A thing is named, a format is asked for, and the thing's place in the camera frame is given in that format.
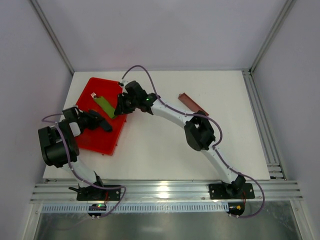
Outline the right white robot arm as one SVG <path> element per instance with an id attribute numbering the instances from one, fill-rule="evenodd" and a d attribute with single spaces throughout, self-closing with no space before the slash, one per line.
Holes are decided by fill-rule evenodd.
<path id="1" fill-rule="evenodd" d="M 117 95 L 114 111 L 116 116 L 131 114 L 139 109 L 143 113 L 162 117 L 183 128 L 189 147 L 202 153 L 218 171 L 227 196 L 235 198 L 242 195 L 246 179 L 232 169 L 218 153 L 214 129 L 204 112 L 175 109 L 162 101 L 156 93 L 147 93 L 135 80 L 122 80 L 118 85 L 122 88 L 122 93 Z"/>

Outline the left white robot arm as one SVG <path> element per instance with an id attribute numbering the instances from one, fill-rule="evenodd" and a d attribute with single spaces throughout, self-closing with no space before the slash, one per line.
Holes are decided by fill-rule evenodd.
<path id="1" fill-rule="evenodd" d="M 77 107 L 64 109 L 64 119 L 50 121 L 51 115 L 42 119 L 52 126 L 38 130 L 42 158 L 47 166 L 54 166 L 69 172 L 77 181 L 78 187 L 69 189 L 77 193 L 78 201 L 100 200 L 108 192 L 97 173 L 88 168 L 80 159 L 76 137 L 85 130 L 102 129 L 111 132 L 112 126 L 98 112 L 82 111 Z"/>

